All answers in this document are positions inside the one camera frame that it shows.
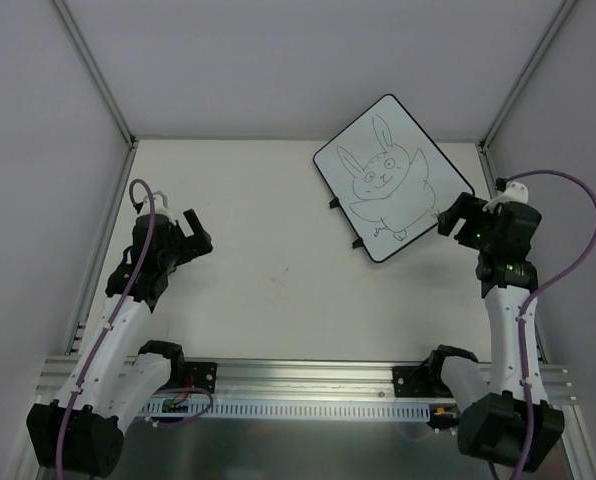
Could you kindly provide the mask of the whiteboard with rabbit drawing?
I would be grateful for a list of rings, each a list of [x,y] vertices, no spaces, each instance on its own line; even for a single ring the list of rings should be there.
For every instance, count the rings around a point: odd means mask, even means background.
[[[474,187],[391,93],[322,146],[313,163],[362,248],[383,263],[437,227]]]

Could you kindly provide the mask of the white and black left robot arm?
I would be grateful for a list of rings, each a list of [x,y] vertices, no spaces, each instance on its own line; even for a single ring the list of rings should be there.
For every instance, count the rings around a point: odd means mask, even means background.
[[[36,460],[58,476],[74,472],[108,477],[143,405],[158,389],[174,391],[185,382],[182,347],[167,341],[146,342],[130,371],[121,372],[170,275],[213,250],[196,212],[189,209],[183,215],[190,235],[164,208],[137,217],[132,243],[107,280],[92,341],[53,399],[34,404],[27,415]]]

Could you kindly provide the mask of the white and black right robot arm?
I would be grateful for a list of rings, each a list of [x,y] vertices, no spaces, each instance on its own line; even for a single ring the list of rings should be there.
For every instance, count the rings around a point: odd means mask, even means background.
[[[462,193],[438,216],[438,232],[477,251],[490,326],[490,375],[474,354],[447,345],[425,362],[425,384],[437,396],[452,395],[459,410],[459,451],[512,469],[535,472],[560,439],[565,420],[551,406],[539,366],[535,310],[539,290],[528,261],[541,214],[519,199],[487,202]]]

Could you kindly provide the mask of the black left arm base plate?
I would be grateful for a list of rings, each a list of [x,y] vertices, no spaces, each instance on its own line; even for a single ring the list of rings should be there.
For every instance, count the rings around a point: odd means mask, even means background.
[[[203,389],[213,394],[216,387],[217,373],[218,364],[216,362],[185,360],[174,387]]]

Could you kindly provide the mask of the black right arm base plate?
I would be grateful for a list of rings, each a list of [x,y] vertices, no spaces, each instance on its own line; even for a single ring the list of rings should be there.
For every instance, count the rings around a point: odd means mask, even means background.
[[[436,398],[437,392],[425,366],[396,365],[391,370],[396,398]]]

